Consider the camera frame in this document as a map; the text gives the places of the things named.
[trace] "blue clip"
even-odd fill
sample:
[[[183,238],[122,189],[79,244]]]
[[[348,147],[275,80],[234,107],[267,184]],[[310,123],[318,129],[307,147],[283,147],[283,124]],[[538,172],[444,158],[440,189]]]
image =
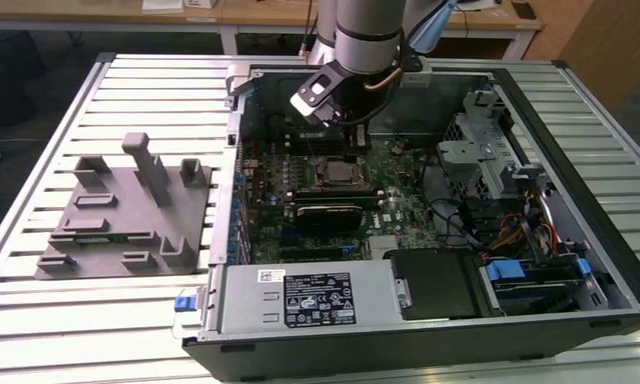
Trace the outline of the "blue clip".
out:
[[[355,246],[343,246],[342,247],[342,255],[344,257],[350,256],[350,252],[355,249]]]
[[[486,266],[487,268],[487,275],[488,275],[488,280],[491,280],[492,282],[495,282],[496,280],[500,279],[500,275],[499,275],[499,270],[496,270],[494,268],[494,265],[488,264]]]
[[[174,310],[180,312],[196,312],[196,294],[192,296],[178,296],[175,298]]]
[[[240,172],[235,173],[235,185],[243,186],[244,185],[244,176]]]
[[[491,262],[486,266],[488,279],[491,281],[499,280],[502,278],[523,278],[526,277],[524,269],[519,260],[499,260]]]
[[[579,260],[577,260],[577,265],[579,266],[579,270],[583,276],[589,276],[590,274],[593,274],[594,271],[590,268],[589,260],[581,258]]]

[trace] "desk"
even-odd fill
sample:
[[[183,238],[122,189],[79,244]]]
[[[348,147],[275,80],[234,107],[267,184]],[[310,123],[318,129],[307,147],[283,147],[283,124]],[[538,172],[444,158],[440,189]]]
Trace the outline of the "desk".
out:
[[[306,23],[306,0],[220,0],[211,10],[186,8],[182,14],[143,14],[142,0],[0,0],[0,29],[212,32],[222,34],[226,54],[238,54],[238,34],[303,34]],[[467,12],[467,24],[455,13],[443,36],[508,39],[504,58],[522,59],[542,28],[541,21],[516,16],[506,0],[491,10]]]
[[[143,14],[142,0],[0,0],[0,30],[219,33],[226,3]]]
[[[226,0],[222,36],[228,54],[238,54],[238,33],[303,34],[307,24],[306,0]],[[511,40],[503,59],[522,60],[534,34],[543,28],[539,20],[519,18],[510,0],[479,12],[455,12],[444,38],[500,38]]]
[[[549,22],[526,52],[565,60],[610,110],[640,83],[640,0],[531,0]]]

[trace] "open computer chassis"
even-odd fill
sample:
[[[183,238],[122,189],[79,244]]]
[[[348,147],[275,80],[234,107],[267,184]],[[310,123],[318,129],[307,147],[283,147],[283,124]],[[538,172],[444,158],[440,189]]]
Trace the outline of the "open computer chassis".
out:
[[[342,140],[323,127],[299,128],[283,107],[311,72],[252,69],[232,100],[236,156],[222,172],[232,176],[234,204],[230,235],[216,246],[227,258],[212,252],[211,284],[198,295],[202,330],[184,339],[214,376],[252,381],[547,358],[639,330],[640,262],[507,70],[451,67],[410,75],[404,95],[371,124],[368,147],[379,156],[348,159],[338,156]],[[411,112],[446,121],[403,129]],[[475,134],[474,119],[491,119],[500,134]],[[440,127],[432,140],[427,126]],[[327,149],[322,142],[334,144]],[[416,142],[431,150],[406,162]],[[411,172],[420,162],[422,173]],[[375,170],[390,164],[394,172]],[[403,200],[404,190],[427,185],[419,202]],[[528,250],[510,254],[514,233]],[[468,235],[480,246],[468,245]],[[304,324],[298,316],[290,320],[300,312],[284,300],[288,282],[342,273],[352,276],[351,315],[326,323],[306,315]],[[455,274],[460,279],[447,285]],[[387,287],[376,286],[380,278],[391,279]],[[503,304],[518,303],[507,292],[531,284],[543,300]],[[558,290],[567,293],[561,297],[557,285],[579,289]],[[468,306],[455,307],[464,301]]]

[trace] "slotted metal table surface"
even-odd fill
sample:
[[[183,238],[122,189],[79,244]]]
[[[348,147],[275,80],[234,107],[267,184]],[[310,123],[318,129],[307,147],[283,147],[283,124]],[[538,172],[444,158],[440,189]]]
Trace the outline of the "slotted metal table surface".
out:
[[[227,66],[294,64],[290,57],[118,55],[97,63],[0,227],[0,383],[216,382],[174,339],[174,298],[206,283],[211,224],[200,273],[156,278],[33,280],[77,183],[77,158],[132,164],[120,142],[146,131],[166,165],[198,157],[216,168],[230,119]],[[570,70],[550,62],[432,60],[432,66],[506,67],[640,258],[640,149]],[[534,161],[526,139],[520,143]],[[192,318],[187,326],[196,326]],[[590,342],[555,358],[295,380],[320,382],[640,382],[640,331]]]

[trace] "power supply label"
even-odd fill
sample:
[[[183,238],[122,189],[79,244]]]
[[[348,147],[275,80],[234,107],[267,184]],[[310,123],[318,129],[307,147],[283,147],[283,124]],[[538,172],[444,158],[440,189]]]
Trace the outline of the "power supply label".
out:
[[[286,325],[343,326],[355,324],[351,274],[286,276]]]

